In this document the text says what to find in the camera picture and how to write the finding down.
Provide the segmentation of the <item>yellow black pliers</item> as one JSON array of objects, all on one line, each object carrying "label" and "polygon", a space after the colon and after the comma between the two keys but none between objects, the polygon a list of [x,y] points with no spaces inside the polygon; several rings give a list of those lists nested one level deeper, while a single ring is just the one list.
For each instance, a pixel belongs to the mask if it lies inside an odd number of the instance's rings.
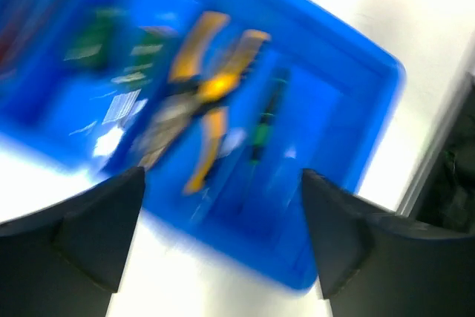
[{"label": "yellow black pliers", "polygon": [[144,159],[148,159],[149,154],[155,151],[158,147],[158,144],[156,143],[156,136],[157,132],[159,131],[159,120],[157,119],[157,117],[160,112],[160,109],[166,107],[170,103],[168,96],[175,92],[175,87],[169,81],[169,77],[171,72],[171,66],[173,65],[177,54],[183,46],[183,43],[189,37],[190,32],[192,32],[195,28],[203,30],[206,26],[208,26],[210,28],[218,29],[217,35],[213,38],[211,43],[206,48],[206,52],[202,59],[200,78],[207,79],[208,77],[216,73],[220,66],[223,65],[223,63],[227,60],[226,56],[220,54],[220,52],[215,49],[215,42],[220,32],[222,32],[226,28],[229,22],[230,16],[226,15],[225,13],[219,13],[216,11],[206,11],[199,16],[198,20],[194,23],[193,27],[186,35],[185,39],[177,50],[177,53],[172,58],[171,64],[169,65],[168,74],[166,75],[166,81],[162,85],[160,92],[158,93],[158,97],[150,110],[150,114],[148,115],[147,126],[144,128],[140,141],[137,143],[137,149],[140,151],[140,161],[137,164],[138,166],[143,167],[147,171],[152,169],[163,159],[164,156],[166,156],[166,154],[171,149],[169,148],[168,151],[153,165],[151,165],[149,162],[144,161]]},{"label": "yellow black pliers", "polygon": [[144,159],[151,165],[155,164],[182,136],[190,123],[201,117],[206,127],[205,137],[200,160],[184,186],[187,195],[204,187],[206,176],[217,159],[227,126],[227,108],[221,105],[222,100],[239,87],[241,78],[259,50],[270,40],[268,33],[245,30],[234,51],[218,71],[207,79],[201,79],[202,59],[217,32],[218,29],[208,26],[203,30],[195,28],[183,43],[171,66],[169,77],[175,92],[168,96],[170,103],[160,109],[157,117],[158,147],[149,154],[148,159]]}]

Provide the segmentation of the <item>green orange stubby screwdriver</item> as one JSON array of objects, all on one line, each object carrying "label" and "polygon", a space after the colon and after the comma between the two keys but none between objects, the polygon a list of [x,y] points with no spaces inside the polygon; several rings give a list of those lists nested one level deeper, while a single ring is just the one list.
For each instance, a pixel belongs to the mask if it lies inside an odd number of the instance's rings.
[{"label": "green orange stubby screwdriver", "polygon": [[164,26],[139,27],[140,36],[134,43],[125,67],[111,82],[128,88],[130,91],[143,88],[154,80],[155,71],[164,62],[173,49],[177,32]]}]

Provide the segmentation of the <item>thin green precision screwdriver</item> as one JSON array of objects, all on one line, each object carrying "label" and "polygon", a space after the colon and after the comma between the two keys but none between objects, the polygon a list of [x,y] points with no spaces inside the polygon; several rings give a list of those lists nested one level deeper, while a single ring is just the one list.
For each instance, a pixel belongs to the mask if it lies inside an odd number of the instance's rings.
[{"label": "thin green precision screwdriver", "polygon": [[246,189],[242,195],[240,205],[238,206],[239,213],[242,212],[246,199],[249,196],[249,190],[251,189],[252,182],[254,180],[255,170],[260,164],[263,152],[269,142],[275,115],[280,106],[290,77],[291,70],[288,67],[277,68],[273,73],[271,90],[269,91],[268,98],[266,99],[264,109],[259,115],[258,124],[255,126],[255,130],[252,134],[252,142],[250,145],[251,154],[249,157],[250,169],[248,173]]}]

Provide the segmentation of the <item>blue divided plastic bin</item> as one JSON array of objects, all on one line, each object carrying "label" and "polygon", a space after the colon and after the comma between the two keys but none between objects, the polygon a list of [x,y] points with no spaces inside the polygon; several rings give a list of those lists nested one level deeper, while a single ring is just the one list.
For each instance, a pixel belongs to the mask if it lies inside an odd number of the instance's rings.
[{"label": "blue divided plastic bin", "polygon": [[294,290],[304,169],[354,190],[400,62],[307,0],[1,0],[1,132]]}]

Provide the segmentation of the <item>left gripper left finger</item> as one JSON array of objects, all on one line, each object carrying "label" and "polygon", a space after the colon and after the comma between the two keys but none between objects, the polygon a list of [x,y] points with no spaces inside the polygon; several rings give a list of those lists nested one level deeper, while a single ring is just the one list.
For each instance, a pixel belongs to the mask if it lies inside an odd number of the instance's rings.
[{"label": "left gripper left finger", "polygon": [[145,193],[133,167],[1,224],[2,316],[105,316]]}]

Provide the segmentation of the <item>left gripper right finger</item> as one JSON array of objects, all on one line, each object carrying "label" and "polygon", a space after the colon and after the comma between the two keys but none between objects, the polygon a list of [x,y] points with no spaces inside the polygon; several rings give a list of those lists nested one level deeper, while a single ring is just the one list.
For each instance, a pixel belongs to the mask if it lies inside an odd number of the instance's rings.
[{"label": "left gripper right finger", "polygon": [[474,237],[387,211],[311,169],[304,214],[334,316],[472,316]]}]

